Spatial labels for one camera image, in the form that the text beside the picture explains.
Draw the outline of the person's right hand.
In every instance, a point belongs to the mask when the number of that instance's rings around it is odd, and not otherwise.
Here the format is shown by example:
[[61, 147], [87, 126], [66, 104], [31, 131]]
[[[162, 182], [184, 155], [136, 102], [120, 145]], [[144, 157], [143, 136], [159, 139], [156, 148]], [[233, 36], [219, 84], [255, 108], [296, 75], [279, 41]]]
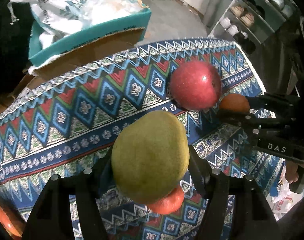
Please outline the person's right hand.
[[285, 172], [285, 178], [288, 181], [289, 184], [293, 182], [297, 182], [299, 179], [298, 174], [298, 167], [301, 166], [304, 168], [304, 164], [296, 164], [292, 161], [287, 160], [286, 161], [286, 172]]

